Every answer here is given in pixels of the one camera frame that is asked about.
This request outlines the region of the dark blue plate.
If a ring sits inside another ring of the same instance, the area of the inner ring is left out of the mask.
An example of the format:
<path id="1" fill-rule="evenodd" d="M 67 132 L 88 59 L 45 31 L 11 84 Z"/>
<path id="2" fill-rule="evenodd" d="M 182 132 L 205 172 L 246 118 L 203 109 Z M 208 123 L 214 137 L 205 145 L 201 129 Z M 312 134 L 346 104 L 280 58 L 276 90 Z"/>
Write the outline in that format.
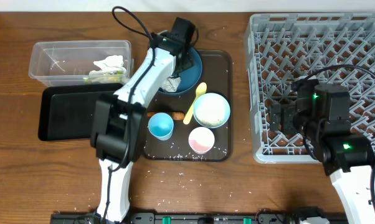
<path id="1" fill-rule="evenodd" d="M 192 42 L 198 39 L 198 30 L 196 29 L 195 33 L 192 37 Z M 160 33 L 163 36 L 170 38 L 170 31 L 164 30 Z M 177 57 L 170 54 L 170 52 L 165 51 L 160 48 L 153 49 L 154 52 L 154 67 L 151 69 L 153 72 L 153 91 L 161 92 L 167 95 L 181 95 L 190 89 L 199 81 L 201 74 L 202 74 L 202 60 L 197 52 L 197 50 L 193 47 L 190 47 L 189 52 L 192 53 L 194 66 L 188 70 L 185 70 L 179 74 L 178 77 L 181 78 L 181 83 L 178 86 L 178 90 L 175 93 L 165 93 L 161 88 L 161 84 L 169 77 L 177 78 L 173 76 L 173 72 L 176 67 L 176 59 Z"/>

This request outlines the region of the white tissue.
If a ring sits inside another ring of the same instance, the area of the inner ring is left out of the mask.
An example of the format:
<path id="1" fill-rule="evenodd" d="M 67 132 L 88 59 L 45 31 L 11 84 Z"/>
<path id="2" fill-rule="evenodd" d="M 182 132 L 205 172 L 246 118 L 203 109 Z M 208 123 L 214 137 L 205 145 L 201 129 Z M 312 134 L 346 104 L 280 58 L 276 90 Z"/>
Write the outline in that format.
<path id="1" fill-rule="evenodd" d="M 112 55 L 99 61 L 94 61 L 93 64 L 99 67 L 99 70 L 92 70 L 91 74 L 105 74 L 118 73 L 124 74 L 127 69 L 124 67 L 124 58 L 122 55 Z"/>
<path id="2" fill-rule="evenodd" d="M 175 93 L 178 90 L 178 86 L 181 83 L 181 78 L 167 78 L 160 86 L 165 93 Z"/>

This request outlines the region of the orange carrot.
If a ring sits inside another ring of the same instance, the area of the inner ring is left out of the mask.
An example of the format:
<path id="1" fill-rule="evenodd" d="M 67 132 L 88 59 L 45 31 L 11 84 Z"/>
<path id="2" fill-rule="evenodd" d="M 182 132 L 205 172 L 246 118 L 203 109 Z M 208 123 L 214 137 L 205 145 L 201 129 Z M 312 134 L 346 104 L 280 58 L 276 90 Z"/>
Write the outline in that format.
<path id="1" fill-rule="evenodd" d="M 158 114 L 158 112 L 148 112 L 147 117 L 152 117 L 155 114 Z M 175 120 L 175 121 L 182 121 L 185 117 L 185 114 L 183 112 L 178 112 L 178 111 L 165 112 L 165 114 L 170 115 L 170 117 L 172 117 L 172 119 Z"/>

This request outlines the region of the light blue cup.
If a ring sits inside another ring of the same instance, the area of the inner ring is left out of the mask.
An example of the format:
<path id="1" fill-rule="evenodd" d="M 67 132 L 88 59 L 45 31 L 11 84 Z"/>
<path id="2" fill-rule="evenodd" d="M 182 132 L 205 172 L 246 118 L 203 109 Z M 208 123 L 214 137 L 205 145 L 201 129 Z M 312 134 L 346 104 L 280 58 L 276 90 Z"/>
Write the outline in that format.
<path id="1" fill-rule="evenodd" d="M 149 132 L 160 141 L 171 138 L 174 129 L 172 117 L 166 113 L 154 114 L 148 122 Z"/>

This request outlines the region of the pink cup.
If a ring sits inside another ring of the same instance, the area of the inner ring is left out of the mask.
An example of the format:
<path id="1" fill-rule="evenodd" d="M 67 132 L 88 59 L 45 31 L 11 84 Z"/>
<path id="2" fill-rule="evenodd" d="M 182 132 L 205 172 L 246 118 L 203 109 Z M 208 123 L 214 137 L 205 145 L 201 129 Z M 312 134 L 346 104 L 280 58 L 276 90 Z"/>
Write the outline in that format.
<path id="1" fill-rule="evenodd" d="M 188 143 L 195 153 L 205 154 L 213 148 L 215 135 L 209 128 L 198 127 L 190 132 Z"/>

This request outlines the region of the yellow green snack wrapper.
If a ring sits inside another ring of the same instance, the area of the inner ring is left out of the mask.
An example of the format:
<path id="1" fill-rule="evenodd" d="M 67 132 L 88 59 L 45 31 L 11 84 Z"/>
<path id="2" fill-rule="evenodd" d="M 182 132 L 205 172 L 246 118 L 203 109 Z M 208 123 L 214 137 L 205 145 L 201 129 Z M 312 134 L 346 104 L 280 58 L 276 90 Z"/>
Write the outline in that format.
<path id="1" fill-rule="evenodd" d="M 121 83 L 126 84 L 130 78 L 123 71 L 91 71 L 87 77 L 83 78 L 84 84 L 94 83 Z"/>

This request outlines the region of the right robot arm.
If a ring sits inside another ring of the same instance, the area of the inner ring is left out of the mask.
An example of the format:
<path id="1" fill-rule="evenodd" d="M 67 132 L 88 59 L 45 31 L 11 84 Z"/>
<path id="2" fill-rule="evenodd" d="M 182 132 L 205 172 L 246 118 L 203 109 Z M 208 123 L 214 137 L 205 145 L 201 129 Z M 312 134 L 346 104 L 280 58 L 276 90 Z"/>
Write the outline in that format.
<path id="1" fill-rule="evenodd" d="M 292 84 L 293 104 L 269 106 L 271 131 L 301 134 L 309 155 L 323 164 L 349 223 L 375 223 L 375 153 L 370 140 L 351 132 L 348 90 L 317 79 Z"/>

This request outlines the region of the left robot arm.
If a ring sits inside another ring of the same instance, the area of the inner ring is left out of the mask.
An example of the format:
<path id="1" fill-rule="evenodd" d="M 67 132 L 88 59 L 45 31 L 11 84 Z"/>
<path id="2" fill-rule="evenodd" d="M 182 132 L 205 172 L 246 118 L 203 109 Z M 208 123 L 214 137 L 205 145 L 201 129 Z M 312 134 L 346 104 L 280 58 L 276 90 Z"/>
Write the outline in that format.
<path id="1" fill-rule="evenodd" d="M 147 107 L 167 78 L 191 68 L 193 37 L 195 33 L 152 33 L 146 58 L 131 80 L 97 100 L 90 137 L 102 171 L 97 223 L 121 223 L 126 217 L 131 170 L 145 137 Z"/>

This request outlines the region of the clear plastic waste bin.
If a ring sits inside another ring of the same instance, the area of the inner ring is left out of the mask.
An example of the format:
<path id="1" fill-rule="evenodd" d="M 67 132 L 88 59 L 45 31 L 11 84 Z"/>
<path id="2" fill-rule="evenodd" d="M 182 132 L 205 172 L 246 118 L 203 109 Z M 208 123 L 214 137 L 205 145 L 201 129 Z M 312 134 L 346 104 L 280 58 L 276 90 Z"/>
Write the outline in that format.
<path id="1" fill-rule="evenodd" d="M 83 78 L 100 68 L 93 64 L 112 55 L 122 55 L 124 73 L 133 71 L 132 46 L 127 40 L 73 40 L 38 42 L 32 49 L 29 76 L 46 86 L 84 84 Z"/>

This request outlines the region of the grey dishwasher rack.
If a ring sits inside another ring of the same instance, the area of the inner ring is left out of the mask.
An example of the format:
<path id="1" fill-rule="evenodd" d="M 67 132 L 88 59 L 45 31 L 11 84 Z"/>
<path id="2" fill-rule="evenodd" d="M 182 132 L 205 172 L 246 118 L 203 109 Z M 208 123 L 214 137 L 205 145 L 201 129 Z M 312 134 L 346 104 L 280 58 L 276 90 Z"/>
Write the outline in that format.
<path id="1" fill-rule="evenodd" d="M 261 164 L 311 164 L 299 134 L 270 130 L 268 107 L 292 104 L 291 82 L 316 72 L 345 86 L 351 130 L 375 150 L 375 12 L 254 14 L 244 34 L 254 159 Z"/>

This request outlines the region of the pale yellow plastic spoon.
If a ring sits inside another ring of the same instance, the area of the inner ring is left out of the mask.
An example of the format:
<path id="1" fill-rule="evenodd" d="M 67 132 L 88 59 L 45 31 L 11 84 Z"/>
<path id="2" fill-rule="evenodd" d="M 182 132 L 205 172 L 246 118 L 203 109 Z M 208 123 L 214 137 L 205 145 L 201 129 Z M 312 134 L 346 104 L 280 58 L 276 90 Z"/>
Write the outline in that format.
<path id="1" fill-rule="evenodd" d="M 196 102 L 196 100 L 202 96 L 203 94 L 205 94 L 207 91 L 207 84 L 205 82 L 202 82 L 200 83 L 197 88 L 196 88 L 196 96 L 195 96 L 195 99 L 193 100 L 191 106 L 189 107 L 187 113 L 185 114 L 185 117 L 183 119 L 183 123 L 185 125 L 189 124 L 191 122 L 191 119 L 193 117 L 193 112 L 194 112 L 194 104 Z"/>

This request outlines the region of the dark brown serving tray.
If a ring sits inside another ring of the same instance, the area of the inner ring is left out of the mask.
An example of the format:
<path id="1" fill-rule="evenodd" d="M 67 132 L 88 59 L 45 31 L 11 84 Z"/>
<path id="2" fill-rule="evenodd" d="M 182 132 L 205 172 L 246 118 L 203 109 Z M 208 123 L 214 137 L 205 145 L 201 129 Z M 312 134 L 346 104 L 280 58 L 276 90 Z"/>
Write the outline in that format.
<path id="1" fill-rule="evenodd" d="M 228 103 L 232 103 L 232 60 L 230 55 L 221 50 L 199 50 L 202 60 L 200 82 L 207 84 L 209 93 L 222 95 Z M 155 95 L 148 107 L 149 112 L 187 112 L 194 97 L 195 88 L 181 95 L 166 95 L 160 91 Z M 219 128 L 212 130 L 215 143 L 205 154 L 196 154 L 188 143 L 190 132 L 199 127 L 195 119 L 187 125 L 182 121 L 174 122 L 173 134 L 167 141 L 160 141 L 151 133 L 147 133 L 146 144 L 142 156 L 154 160 L 170 161 L 205 161 L 221 162 L 232 153 L 232 117 Z"/>

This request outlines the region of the black rectangular tray bin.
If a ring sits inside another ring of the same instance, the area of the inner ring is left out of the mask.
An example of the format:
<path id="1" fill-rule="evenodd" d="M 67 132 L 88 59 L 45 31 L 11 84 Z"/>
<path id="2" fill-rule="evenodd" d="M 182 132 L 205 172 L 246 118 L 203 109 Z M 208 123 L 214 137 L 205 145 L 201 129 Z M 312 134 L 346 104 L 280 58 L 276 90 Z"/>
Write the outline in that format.
<path id="1" fill-rule="evenodd" d="M 52 86 L 42 92 L 38 138 L 41 141 L 86 139 L 92 133 L 96 101 L 112 95 L 120 83 Z"/>

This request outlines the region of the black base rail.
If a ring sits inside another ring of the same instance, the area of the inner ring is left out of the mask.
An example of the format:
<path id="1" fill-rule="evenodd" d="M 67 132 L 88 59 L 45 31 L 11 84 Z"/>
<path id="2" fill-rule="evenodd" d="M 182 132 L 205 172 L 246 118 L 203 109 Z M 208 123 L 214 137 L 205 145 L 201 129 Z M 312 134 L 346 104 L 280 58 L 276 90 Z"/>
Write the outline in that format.
<path id="1" fill-rule="evenodd" d="M 278 224 L 278 223 L 329 223 L 347 224 L 348 219 L 342 213 L 323 213 L 321 210 L 306 208 L 293 213 L 258 212 L 253 215 L 226 214 L 155 214 L 134 213 L 128 215 L 123 223 L 130 224 Z"/>

